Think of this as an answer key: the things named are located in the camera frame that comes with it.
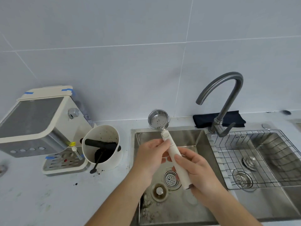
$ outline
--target wire rack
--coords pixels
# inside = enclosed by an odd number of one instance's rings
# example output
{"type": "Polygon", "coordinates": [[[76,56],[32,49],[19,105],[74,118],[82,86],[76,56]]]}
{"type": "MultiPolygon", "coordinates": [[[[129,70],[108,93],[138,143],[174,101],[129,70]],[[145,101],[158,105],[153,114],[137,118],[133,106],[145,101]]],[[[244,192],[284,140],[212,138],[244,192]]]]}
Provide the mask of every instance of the wire rack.
{"type": "Polygon", "coordinates": [[[301,153],[280,130],[207,136],[228,189],[301,185],[301,153]]]}

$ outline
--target gray faucet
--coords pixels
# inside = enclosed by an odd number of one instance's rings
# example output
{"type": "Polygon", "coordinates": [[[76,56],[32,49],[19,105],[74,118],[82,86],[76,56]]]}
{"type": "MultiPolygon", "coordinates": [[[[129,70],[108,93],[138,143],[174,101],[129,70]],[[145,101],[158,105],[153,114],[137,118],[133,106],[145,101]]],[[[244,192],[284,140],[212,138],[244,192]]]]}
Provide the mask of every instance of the gray faucet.
{"type": "Polygon", "coordinates": [[[209,85],[206,86],[206,88],[201,92],[201,94],[199,95],[199,97],[196,100],[196,103],[198,105],[203,104],[206,97],[216,87],[218,87],[220,84],[222,84],[222,83],[224,83],[228,80],[231,80],[231,79],[236,80],[234,89],[232,90],[230,96],[228,97],[228,99],[227,99],[224,107],[220,111],[219,115],[216,118],[214,118],[214,121],[213,121],[211,127],[209,127],[209,131],[212,132],[212,133],[216,132],[219,137],[226,136],[229,133],[230,129],[233,128],[234,125],[235,125],[235,123],[232,123],[226,129],[224,129],[224,127],[222,126],[222,123],[223,123],[224,116],[228,112],[230,106],[234,102],[234,100],[237,97],[240,89],[243,86],[243,76],[242,76],[242,74],[238,73],[238,72],[229,72],[229,73],[226,73],[226,74],[223,74],[223,75],[219,76],[218,78],[216,78],[212,82],[210,82],[209,85]]]}

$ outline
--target dish rack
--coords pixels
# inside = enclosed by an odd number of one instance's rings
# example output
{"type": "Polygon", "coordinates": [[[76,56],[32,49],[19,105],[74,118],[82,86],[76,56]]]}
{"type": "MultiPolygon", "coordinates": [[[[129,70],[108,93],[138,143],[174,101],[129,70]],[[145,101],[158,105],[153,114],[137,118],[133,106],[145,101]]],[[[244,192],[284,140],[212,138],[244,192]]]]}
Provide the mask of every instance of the dish rack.
{"type": "Polygon", "coordinates": [[[82,154],[81,147],[78,147],[77,151],[82,156],[81,160],[77,158],[71,148],[46,156],[42,166],[42,173],[47,176],[54,176],[85,171],[90,163],[82,154]]]}
{"type": "Polygon", "coordinates": [[[301,185],[301,153],[280,130],[207,137],[228,189],[301,185]]]}

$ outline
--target white countertop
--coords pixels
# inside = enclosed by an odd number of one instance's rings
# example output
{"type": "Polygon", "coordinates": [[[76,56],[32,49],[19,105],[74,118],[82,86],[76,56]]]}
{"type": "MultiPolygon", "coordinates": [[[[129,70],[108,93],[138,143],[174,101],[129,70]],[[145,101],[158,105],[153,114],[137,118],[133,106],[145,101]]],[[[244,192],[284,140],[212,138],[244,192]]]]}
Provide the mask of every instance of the white countertop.
{"type": "MultiPolygon", "coordinates": [[[[272,123],[301,150],[301,132],[294,125],[301,122],[301,110],[292,111],[291,116],[280,112],[241,115],[247,123],[272,123]]],[[[0,226],[83,226],[89,220],[130,169],[130,130],[148,128],[147,119],[97,122],[101,124],[118,130],[124,155],[118,167],[99,175],[91,175],[90,167],[85,172],[47,177],[41,172],[45,156],[13,158],[0,151],[0,165],[8,166],[0,177],[0,226]]],[[[194,126],[194,121],[192,117],[171,118],[169,126],[194,126]]],[[[300,224],[301,220],[264,223],[300,224]]]]}

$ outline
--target stainless steel sink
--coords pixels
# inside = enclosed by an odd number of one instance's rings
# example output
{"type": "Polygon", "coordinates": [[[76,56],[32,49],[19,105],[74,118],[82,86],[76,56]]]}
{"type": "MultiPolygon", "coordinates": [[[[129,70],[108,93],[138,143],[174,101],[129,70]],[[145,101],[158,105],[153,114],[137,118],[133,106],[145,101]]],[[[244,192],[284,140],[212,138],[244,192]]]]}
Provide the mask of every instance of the stainless steel sink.
{"type": "MultiPolygon", "coordinates": [[[[207,129],[190,126],[171,127],[169,132],[177,146],[203,156],[222,185],[260,221],[301,219],[299,152],[281,131],[230,132],[218,137],[207,129]],[[245,165],[249,165],[243,161],[247,157],[254,157],[255,169],[245,165]],[[280,169],[285,169],[286,177],[280,169]]],[[[157,138],[161,138],[160,133],[152,129],[132,130],[133,158],[141,144],[157,138]]],[[[171,162],[161,164],[141,197],[131,225],[218,224],[190,190],[183,190],[171,167],[171,162]],[[163,202],[155,201],[151,194],[158,183],[168,188],[163,202]]]]}

